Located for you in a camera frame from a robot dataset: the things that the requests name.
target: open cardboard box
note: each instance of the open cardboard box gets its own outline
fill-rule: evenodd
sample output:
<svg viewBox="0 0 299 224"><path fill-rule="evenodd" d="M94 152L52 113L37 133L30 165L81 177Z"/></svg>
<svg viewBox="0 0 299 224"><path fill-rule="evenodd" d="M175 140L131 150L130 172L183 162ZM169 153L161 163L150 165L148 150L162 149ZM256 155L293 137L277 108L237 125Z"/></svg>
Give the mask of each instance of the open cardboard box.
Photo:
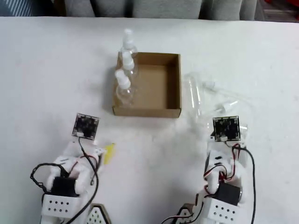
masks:
<svg viewBox="0 0 299 224"><path fill-rule="evenodd" d="M180 55L143 53L137 55L137 93L131 107L122 107L114 94L114 115L178 118L182 110ZM121 68L120 55L116 69ZM115 80L114 93L117 87Z"/></svg>

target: black wire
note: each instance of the black wire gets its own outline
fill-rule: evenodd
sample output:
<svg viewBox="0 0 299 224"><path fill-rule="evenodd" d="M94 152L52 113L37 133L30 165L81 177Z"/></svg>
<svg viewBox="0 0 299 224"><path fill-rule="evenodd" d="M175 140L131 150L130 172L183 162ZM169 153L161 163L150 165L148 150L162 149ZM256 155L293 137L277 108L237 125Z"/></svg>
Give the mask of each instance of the black wire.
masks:
<svg viewBox="0 0 299 224"><path fill-rule="evenodd" d="M190 221L190 222L184 222L184 224L194 223L198 219L199 215L201 214L201 211L202 211L203 207L204 207L204 202L201 203L201 208L200 208L200 211L199 211L198 215L196 216L196 218L194 220Z"/></svg>
<svg viewBox="0 0 299 224"><path fill-rule="evenodd" d="M43 182L38 182L36 180L36 178L34 177L34 174L36 173L36 171L40 168L40 167L43 167L43 166L52 166L52 167L59 167L60 168L60 175L62 177L68 177L69 176L69 173L63 168L63 166L61 166L60 164L56 164L56 163L41 163L41 164L38 164L36 167L33 168L31 174L30 174L30 179L33 180L33 182L41 189L43 189L44 193L49 193L47 191L47 188L44 186Z"/></svg>
<svg viewBox="0 0 299 224"><path fill-rule="evenodd" d="M190 217L192 217L192 216L193 216L193 214L192 214L192 215L189 215L189 216L170 216L170 217L164 219L164 220L161 222L161 224L165 223L167 220L172 219L172 218L190 218Z"/></svg>
<svg viewBox="0 0 299 224"><path fill-rule="evenodd" d="M89 159L89 156L86 154L85 150L83 149L80 139L81 139L81 137L78 138L78 142L81 147L81 151L83 152L84 157L88 160L88 162L92 166L97 181L96 181L95 190L94 190L92 197L89 199L89 201L86 203L86 205L73 218L71 218L66 224L71 224L76 218L78 218L79 215L81 215L87 209L87 207L92 203L94 197L97 194L98 188L99 188L99 176L98 176L97 170L94 167L91 160Z"/></svg>
<svg viewBox="0 0 299 224"><path fill-rule="evenodd" d="M235 147L233 146L232 149L238 149L238 150L243 150L243 151L247 152L252 160L253 212L252 212L251 224L253 224L255 216L256 216L256 165L254 163L253 155L251 154L251 152L248 149L242 148L242 147L236 147L236 146Z"/></svg>

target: yellow object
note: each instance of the yellow object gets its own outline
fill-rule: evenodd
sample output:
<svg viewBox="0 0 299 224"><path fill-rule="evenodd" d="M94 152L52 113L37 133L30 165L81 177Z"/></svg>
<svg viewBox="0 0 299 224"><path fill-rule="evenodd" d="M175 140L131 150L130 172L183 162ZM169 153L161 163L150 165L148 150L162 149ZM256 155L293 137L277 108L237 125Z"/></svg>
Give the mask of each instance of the yellow object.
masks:
<svg viewBox="0 0 299 224"><path fill-rule="evenodd" d="M108 146L105 146L105 149L107 150L105 158L104 158L104 165L108 164L110 162L110 159L114 156L115 149L114 149L114 143Z"/></svg>

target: circuit board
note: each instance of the circuit board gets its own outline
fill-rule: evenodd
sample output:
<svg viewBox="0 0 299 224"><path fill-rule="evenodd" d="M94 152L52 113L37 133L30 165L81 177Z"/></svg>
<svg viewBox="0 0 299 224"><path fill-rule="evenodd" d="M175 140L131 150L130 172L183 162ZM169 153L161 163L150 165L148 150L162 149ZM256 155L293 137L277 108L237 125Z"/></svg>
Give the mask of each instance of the circuit board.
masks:
<svg viewBox="0 0 299 224"><path fill-rule="evenodd" d="M72 135L94 140L99 125L99 120L100 119L97 117L77 113Z"/></svg>
<svg viewBox="0 0 299 224"><path fill-rule="evenodd" d="M239 116L213 118L215 141L239 141Z"/></svg>

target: white table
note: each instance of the white table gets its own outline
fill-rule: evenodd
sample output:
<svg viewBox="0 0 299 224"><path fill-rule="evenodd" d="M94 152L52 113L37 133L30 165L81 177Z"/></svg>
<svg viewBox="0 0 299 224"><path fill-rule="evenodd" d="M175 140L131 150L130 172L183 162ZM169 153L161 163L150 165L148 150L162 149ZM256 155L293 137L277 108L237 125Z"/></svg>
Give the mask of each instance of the white table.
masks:
<svg viewBox="0 0 299 224"><path fill-rule="evenodd" d="M236 112L254 120L255 223L297 223L299 24L62 17L0 18L1 222L39 222L42 191L30 172L60 155L77 112L101 118L100 144L116 143L95 199L114 224L158 224L202 189L206 151L184 110L179 119L112 115L124 28L140 51L180 53L183 75L198 71L255 99L255 113ZM251 213L249 202L244 224Z"/></svg>

